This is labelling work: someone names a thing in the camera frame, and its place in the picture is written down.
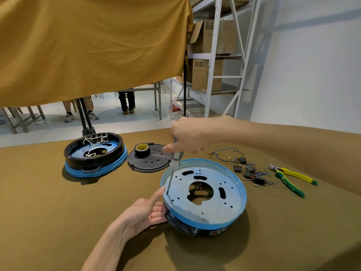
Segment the blue metal rim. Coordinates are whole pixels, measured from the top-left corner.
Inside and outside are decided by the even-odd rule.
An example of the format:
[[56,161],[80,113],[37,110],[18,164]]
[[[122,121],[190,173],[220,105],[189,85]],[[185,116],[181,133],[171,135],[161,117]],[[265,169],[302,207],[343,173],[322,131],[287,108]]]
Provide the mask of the blue metal rim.
[[[220,229],[226,226],[229,226],[231,223],[233,223],[245,210],[246,208],[246,202],[247,202],[247,193],[246,193],[246,189],[243,185],[243,183],[240,181],[240,179],[236,176],[235,173],[233,173],[231,170],[229,170],[228,168],[224,167],[221,164],[218,164],[214,161],[210,161],[210,160],[206,160],[206,159],[198,159],[198,158],[192,158],[192,159],[185,159],[185,160],[181,160],[180,161],[180,168],[182,168],[183,165],[192,163],[194,161],[197,161],[199,163],[204,163],[207,165],[212,165],[214,166],[216,169],[218,170],[222,170],[224,172],[224,174],[227,175],[228,178],[230,178],[232,180],[232,182],[235,184],[235,186],[237,187],[237,190],[239,192],[239,195],[241,197],[241,208],[239,211],[239,215],[234,218],[233,220],[230,220],[226,223],[221,223],[221,224],[203,224],[203,223],[198,223],[195,222],[193,220],[190,220],[182,215],[180,215],[179,213],[177,213],[167,202],[166,200],[164,200],[165,205],[167,206],[167,208],[169,209],[169,211],[181,222],[195,227],[195,228],[199,228],[199,229],[205,229],[205,230],[215,230],[215,229]],[[166,179],[169,177],[169,173],[171,173],[171,168],[169,167],[165,173],[163,174],[162,178],[161,178],[161,182],[160,182],[160,186],[164,186],[166,183]]]
[[116,168],[120,167],[124,162],[126,161],[128,157],[128,151],[126,146],[124,145],[124,152],[120,156],[119,159],[117,159],[114,163],[109,164],[107,166],[99,168],[96,172],[93,173],[84,173],[81,170],[75,170],[69,167],[69,165],[65,162],[65,171],[74,178],[96,178],[103,176],[105,174],[110,173],[111,171],[115,170]]

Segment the white shelving unit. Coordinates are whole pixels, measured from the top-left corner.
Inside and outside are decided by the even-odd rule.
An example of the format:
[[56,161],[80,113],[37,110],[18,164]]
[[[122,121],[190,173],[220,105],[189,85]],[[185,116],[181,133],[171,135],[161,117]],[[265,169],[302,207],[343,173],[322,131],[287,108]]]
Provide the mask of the white shelving unit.
[[[186,115],[187,117],[214,117],[217,114],[209,109],[210,107],[210,98],[212,95],[225,95],[225,94],[233,94],[233,98],[228,104],[227,108],[224,110],[222,115],[226,115],[229,112],[229,109],[237,100],[237,103],[233,109],[232,116],[237,117],[239,103],[241,99],[241,92],[245,90],[243,88],[244,84],[244,76],[246,75],[248,59],[250,55],[250,47],[253,41],[253,35],[255,32],[255,26],[257,22],[257,17],[259,13],[259,6],[262,0],[251,0],[248,4],[240,7],[236,10],[234,0],[230,0],[231,11],[226,14],[221,14],[222,0],[203,0],[201,3],[197,4],[192,8],[194,19],[211,19],[214,18],[214,27],[213,27],[213,36],[212,36],[212,48],[211,53],[197,53],[197,54],[189,54],[188,58],[190,59],[207,59],[209,60],[209,72],[208,72],[208,82],[207,82],[207,90],[206,91],[197,91],[192,90],[192,84],[187,83],[187,97],[186,97]],[[237,12],[240,10],[245,10],[248,8],[252,8],[252,16],[250,21],[250,26],[248,30],[248,36],[246,40],[245,47],[243,47],[243,42],[239,30],[239,23],[237,19]],[[233,20],[235,21],[236,32],[237,32],[237,40],[240,45],[240,54],[231,54],[231,55],[216,55],[216,47],[217,47],[217,39],[218,39],[218,29],[219,29],[219,20],[221,17],[225,17],[232,14]],[[240,74],[236,76],[214,76],[214,62],[216,59],[240,59],[242,61],[241,68],[239,69]],[[229,88],[224,87],[226,84],[222,83],[222,87],[220,91],[212,91],[212,83],[214,78],[232,78],[238,79],[238,86]],[[184,97],[180,97],[182,90],[178,95],[173,94],[172,92],[172,82],[179,84],[183,88],[183,82],[176,80],[175,78],[170,79],[170,101],[171,103],[175,103],[182,111],[184,111]],[[199,101],[193,99],[189,96],[189,91],[192,90],[193,93],[200,96],[205,105],[201,104]]]

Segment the yellow handle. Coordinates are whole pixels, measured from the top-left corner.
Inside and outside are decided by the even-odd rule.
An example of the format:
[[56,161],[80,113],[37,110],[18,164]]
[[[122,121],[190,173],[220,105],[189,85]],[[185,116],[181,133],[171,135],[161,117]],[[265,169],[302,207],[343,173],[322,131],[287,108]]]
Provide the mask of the yellow handle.
[[283,173],[286,174],[286,175],[294,176],[296,178],[299,178],[299,179],[304,180],[305,182],[309,182],[311,184],[315,183],[315,181],[313,179],[311,179],[310,177],[307,177],[306,175],[291,171],[291,170],[289,170],[287,168],[284,168],[284,167],[282,167],[281,169],[284,171]]

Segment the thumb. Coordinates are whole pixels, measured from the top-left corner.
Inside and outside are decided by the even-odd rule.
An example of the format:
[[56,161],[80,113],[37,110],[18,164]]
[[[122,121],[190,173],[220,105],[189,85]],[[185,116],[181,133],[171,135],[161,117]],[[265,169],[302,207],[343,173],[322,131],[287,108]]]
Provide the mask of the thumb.
[[179,150],[179,142],[170,143],[168,145],[165,145],[163,147],[163,151],[166,153],[175,153],[175,152],[180,151]]
[[165,192],[165,187],[161,187],[157,191],[154,192],[153,196],[147,201],[147,204],[151,207],[153,207],[156,202],[163,196]]

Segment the person's right hand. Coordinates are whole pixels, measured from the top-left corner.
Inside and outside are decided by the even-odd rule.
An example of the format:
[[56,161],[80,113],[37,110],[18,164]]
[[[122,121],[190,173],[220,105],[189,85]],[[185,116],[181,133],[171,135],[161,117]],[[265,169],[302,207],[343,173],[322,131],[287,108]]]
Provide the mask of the person's right hand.
[[197,151],[214,142],[216,131],[223,123],[223,118],[187,118],[181,117],[170,128],[176,143],[163,147],[166,153],[179,151]]

